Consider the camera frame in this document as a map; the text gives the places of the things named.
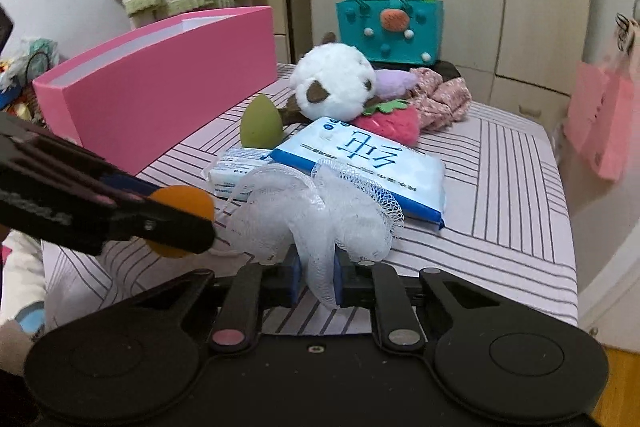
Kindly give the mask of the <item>large blue wipes pack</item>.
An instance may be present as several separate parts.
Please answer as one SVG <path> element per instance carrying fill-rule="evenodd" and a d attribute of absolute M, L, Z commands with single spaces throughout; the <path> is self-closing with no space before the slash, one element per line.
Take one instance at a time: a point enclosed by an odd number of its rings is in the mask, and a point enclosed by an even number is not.
<path fill-rule="evenodd" d="M 321 117 L 275 147 L 270 157 L 306 173 L 320 162 L 339 162 L 392 193 L 407 215 L 445 226 L 444 163 L 381 135 Z"/>

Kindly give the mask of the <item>white mesh bath pouf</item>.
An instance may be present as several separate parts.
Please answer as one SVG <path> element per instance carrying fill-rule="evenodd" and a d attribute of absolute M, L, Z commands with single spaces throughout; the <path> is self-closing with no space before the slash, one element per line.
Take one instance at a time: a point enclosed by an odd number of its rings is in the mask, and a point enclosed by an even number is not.
<path fill-rule="evenodd" d="M 353 262 L 379 262 L 405 225 L 397 198 L 341 161 L 303 173 L 270 162 L 247 173 L 221 207 L 231 250 L 259 261 L 297 251 L 306 285 L 323 306 L 338 307 L 337 249 Z"/>

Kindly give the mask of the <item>pink strawberry plush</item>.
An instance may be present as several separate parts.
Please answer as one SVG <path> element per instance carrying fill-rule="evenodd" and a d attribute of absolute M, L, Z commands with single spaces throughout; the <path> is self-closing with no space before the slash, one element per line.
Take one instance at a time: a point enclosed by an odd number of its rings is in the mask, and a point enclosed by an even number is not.
<path fill-rule="evenodd" d="M 405 146 L 415 146 L 420 135 L 418 111 L 401 98 L 368 106 L 350 123 Z"/>

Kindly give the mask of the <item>green makeup sponge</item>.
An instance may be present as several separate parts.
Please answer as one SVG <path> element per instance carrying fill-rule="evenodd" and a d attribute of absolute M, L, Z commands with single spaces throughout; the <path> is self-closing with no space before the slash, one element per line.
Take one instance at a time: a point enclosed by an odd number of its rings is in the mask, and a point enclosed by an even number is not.
<path fill-rule="evenodd" d="M 281 115 L 270 98 L 260 94 L 248 104 L 241 118 L 242 147 L 272 150 L 283 139 Z"/>

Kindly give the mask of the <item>small white tissue pack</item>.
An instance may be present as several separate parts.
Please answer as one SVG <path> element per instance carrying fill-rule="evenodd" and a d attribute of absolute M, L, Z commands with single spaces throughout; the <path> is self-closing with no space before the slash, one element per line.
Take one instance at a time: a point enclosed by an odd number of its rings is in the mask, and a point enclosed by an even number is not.
<path fill-rule="evenodd" d="M 229 148 L 203 169 L 203 178 L 215 197 L 228 199 L 244 176 L 270 164 L 270 153 L 271 150 L 263 148 Z"/>

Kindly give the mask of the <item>striped pink tablecloth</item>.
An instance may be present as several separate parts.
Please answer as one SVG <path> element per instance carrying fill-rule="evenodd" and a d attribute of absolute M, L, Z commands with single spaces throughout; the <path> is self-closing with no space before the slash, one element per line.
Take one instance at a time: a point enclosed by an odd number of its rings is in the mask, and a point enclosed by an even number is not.
<path fill-rule="evenodd" d="M 195 103 L 198 121 L 166 140 L 137 168 L 160 186 L 203 187 L 201 171 L 238 145 L 242 110 L 257 93 L 282 104 L 286 65 L 239 78 L 203 75 Z M 402 275 L 443 269 L 567 323 L 575 323 L 577 271 L 570 218 L 547 133 L 539 124 L 486 105 L 441 132 L 423 135 L 422 153 L 446 167 L 445 228 L 409 220 L 388 261 Z M 54 329 L 188 271 L 221 277 L 250 262 L 227 255 L 227 236 L 211 254 L 163 259 L 140 239 L 108 244 L 99 257 L 44 245 L 47 296 L 44 323 Z"/>

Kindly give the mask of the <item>teal felt handbag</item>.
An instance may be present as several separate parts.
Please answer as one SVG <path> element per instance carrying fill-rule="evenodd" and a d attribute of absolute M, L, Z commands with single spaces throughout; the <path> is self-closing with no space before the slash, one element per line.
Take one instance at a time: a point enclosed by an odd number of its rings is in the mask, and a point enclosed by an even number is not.
<path fill-rule="evenodd" d="M 343 0 L 336 15 L 341 42 L 372 63 L 431 66 L 439 60 L 440 0 Z"/>

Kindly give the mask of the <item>black suitcase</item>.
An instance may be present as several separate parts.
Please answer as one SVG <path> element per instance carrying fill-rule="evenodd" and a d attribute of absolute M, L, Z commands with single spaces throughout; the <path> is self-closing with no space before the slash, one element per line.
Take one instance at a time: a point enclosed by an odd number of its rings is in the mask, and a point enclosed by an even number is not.
<path fill-rule="evenodd" d="M 419 68 L 418 65 L 410 65 L 410 64 L 393 64 L 393 63 L 385 63 L 385 62 L 372 62 L 372 67 L 374 69 L 395 69 L 395 70 L 410 70 L 413 68 Z M 454 78 L 461 77 L 460 72 L 454 64 L 447 61 L 436 61 L 433 65 L 428 65 L 428 68 L 434 70 L 434 72 L 438 72 L 439 75 L 442 76 L 442 80 L 448 81 Z"/>

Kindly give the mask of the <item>pink paper gift bag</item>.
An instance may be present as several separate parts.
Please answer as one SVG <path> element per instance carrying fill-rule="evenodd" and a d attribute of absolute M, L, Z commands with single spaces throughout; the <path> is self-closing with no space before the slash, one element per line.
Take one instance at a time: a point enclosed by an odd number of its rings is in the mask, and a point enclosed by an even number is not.
<path fill-rule="evenodd" d="M 626 168 L 639 101 L 639 23 L 616 16 L 610 44 L 597 64 L 580 63 L 563 132 L 592 172 L 616 182 Z"/>

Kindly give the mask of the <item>pink floral scrunchie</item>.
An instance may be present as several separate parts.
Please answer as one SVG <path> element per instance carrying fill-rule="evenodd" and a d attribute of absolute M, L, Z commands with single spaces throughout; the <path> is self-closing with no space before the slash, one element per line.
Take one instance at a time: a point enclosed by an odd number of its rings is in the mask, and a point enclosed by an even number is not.
<path fill-rule="evenodd" d="M 462 121 L 472 103 L 471 92 L 462 77 L 443 80 L 442 75 L 426 67 L 409 72 L 416 78 L 409 103 L 418 112 L 422 131 L 438 131 Z"/>

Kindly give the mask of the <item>purple plush toy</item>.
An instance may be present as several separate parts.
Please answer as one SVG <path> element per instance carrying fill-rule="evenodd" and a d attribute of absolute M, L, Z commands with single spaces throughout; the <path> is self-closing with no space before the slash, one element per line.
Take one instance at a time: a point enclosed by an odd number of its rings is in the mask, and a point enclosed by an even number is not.
<path fill-rule="evenodd" d="M 405 98 L 418 84 L 418 76 L 413 72 L 400 69 L 377 69 L 376 96 L 382 101 L 392 101 Z"/>

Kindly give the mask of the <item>orange makeup sponge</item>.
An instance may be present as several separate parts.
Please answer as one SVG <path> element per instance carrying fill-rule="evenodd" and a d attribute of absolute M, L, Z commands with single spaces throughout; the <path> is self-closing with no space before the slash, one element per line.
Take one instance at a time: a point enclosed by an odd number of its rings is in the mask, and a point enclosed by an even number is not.
<path fill-rule="evenodd" d="M 203 254 L 213 246 L 216 237 L 215 205 L 208 193 L 192 186 L 171 185 L 154 191 L 149 199 L 198 218 L 196 225 L 171 223 L 169 225 L 171 244 L 167 244 L 165 239 L 161 242 L 147 239 L 146 245 L 155 254 L 164 258 L 178 259 Z"/>

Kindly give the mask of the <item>white panda plush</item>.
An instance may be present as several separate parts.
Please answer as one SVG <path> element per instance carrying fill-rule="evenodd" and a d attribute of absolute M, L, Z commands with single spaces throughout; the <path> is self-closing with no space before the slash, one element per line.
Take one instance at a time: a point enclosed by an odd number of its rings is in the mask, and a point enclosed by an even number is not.
<path fill-rule="evenodd" d="M 279 109 L 285 126 L 321 117 L 349 122 L 381 101 L 371 63 L 354 46 L 338 42 L 333 32 L 299 59 L 288 87 L 292 93 Z"/>

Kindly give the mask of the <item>pink cardboard box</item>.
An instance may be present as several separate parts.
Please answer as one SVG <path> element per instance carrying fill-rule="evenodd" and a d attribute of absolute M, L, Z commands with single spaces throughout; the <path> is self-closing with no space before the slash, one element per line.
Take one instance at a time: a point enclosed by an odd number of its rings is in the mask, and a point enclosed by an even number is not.
<path fill-rule="evenodd" d="M 104 42 L 34 82 L 49 128 L 136 174 L 275 82 L 268 6 L 166 18 Z"/>

